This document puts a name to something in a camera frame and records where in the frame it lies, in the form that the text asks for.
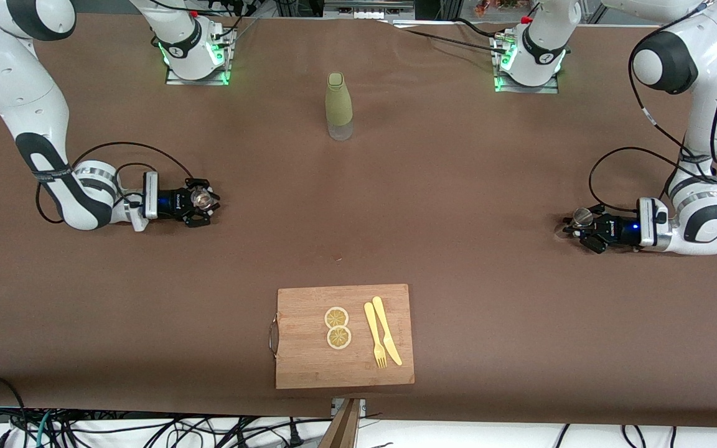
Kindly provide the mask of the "steel double jigger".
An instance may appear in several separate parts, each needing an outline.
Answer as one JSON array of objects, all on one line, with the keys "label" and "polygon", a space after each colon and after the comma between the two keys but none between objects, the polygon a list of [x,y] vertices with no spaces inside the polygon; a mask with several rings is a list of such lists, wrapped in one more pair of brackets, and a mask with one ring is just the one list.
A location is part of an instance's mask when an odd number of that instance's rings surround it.
[{"label": "steel double jigger", "polygon": [[555,236],[560,239],[580,238],[594,224],[595,215],[588,208],[578,208],[563,217],[555,227]]}]

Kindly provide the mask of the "yellow plastic fork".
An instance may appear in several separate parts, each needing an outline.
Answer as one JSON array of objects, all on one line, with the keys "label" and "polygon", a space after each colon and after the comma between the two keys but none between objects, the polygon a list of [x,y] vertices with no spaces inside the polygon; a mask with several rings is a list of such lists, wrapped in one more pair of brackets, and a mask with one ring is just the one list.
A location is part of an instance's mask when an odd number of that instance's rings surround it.
[{"label": "yellow plastic fork", "polygon": [[386,349],[381,343],[381,338],[379,334],[379,328],[378,328],[378,319],[375,312],[375,306],[371,302],[367,302],[363,306],[365,315],[367,318],[367,323],[370,329],[371,337],[373,338],[373,356],[375,357],[375,362],[379,368],[386,368],[387,367],[387,353]]}]

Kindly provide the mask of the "brown table cover sheet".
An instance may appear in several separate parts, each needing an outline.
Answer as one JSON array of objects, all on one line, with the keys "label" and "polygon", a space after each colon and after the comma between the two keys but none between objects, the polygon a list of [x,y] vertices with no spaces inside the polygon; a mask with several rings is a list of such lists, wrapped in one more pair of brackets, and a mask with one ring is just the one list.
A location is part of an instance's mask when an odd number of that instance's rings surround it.
[{"label": "brown table cover sheet", "polygon": [[[213,224],[43,221],[0,118],[0,377],[28,406],[325,415],[277,390],[282,287],[407,284],[415,383],[360,388],[386,419],[717,426],[717,256],[590,253],[555,236],[607,151],[675,147],[630,93],[646,29],[576,30],[557,95],[497,93],[489,57],[382,22],[261,19],[229,86],[170,86],[140,16],[39,42],[68,155],[176,156]],[[348,140],[327,130],[344,74]]]}]

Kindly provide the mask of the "wooden cutting board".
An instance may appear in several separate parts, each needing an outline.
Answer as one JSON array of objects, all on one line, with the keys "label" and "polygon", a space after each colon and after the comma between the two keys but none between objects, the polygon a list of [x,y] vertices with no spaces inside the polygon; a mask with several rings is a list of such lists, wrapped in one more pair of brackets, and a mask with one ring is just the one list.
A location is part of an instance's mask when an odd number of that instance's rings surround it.
[{"label": "wooden cutting board", "polygon": [[[373,356],[373,338],[364,304],[381,297],[390,331],[402,358],[398,366],[387,357],[379,368]],[[352,334],[347,348],[335,350],[327,344],[329,329],[324,314],[331,307],[347,310]],[[407,284],[362,284],[361,286],[287,287],[277,292],[277,344],[275,345],[276,388],[373,388],[412,385],[415,358],[411,332]]]}]

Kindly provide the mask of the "grey metal equipment box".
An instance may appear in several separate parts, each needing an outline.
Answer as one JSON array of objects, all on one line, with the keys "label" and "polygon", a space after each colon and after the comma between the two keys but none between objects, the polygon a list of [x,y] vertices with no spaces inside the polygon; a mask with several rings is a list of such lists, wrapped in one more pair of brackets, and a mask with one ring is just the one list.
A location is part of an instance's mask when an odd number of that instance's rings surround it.
[{"label": "grey metal equipment box", "polygon": [[322,0],[324,18],[415,20],[415,0]]}]

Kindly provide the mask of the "yellow plastic knife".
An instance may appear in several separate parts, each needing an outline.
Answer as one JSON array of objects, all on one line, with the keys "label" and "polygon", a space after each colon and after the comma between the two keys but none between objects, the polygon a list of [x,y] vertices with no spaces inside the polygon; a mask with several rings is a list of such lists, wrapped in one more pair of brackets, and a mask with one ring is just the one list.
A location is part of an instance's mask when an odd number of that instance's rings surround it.
[{"label": "yellow plastic knife", "polygon": [[375,306],[378,323],[380,323],[383,331],[381,343],[386,349],[387,357],[390,357],[393,363],[400,366],[402,365],[402,358],[401,355],[399,355],[398,349],[396,349],[395,340],[391,335],[389,320],[387,319],[386,308],[383,300],[381,297],[373,297],[371,303]]}]

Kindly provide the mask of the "wooden beam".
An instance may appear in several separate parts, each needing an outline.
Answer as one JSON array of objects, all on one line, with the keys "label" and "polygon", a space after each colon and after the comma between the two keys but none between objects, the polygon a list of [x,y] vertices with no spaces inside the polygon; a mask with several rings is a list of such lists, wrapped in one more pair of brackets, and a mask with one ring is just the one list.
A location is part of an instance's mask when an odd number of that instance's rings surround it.
[{"label": "wooden beam", "polygon": [[348,399],[348,403],[331,419],[317,448],[355,448],[360,420],[358,403],[355,399]]}]

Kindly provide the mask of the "green bottle with clear base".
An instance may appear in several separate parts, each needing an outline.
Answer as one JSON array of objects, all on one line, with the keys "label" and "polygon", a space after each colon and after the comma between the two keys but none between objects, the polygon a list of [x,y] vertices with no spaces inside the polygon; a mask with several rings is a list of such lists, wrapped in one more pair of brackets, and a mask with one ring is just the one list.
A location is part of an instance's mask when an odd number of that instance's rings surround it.
[{"label": "green bottle with clear base", "polygon": [[344,74],[328,75],[325,108],[330,137],[337,141],[348,140],[354,130],[354,113]]}]

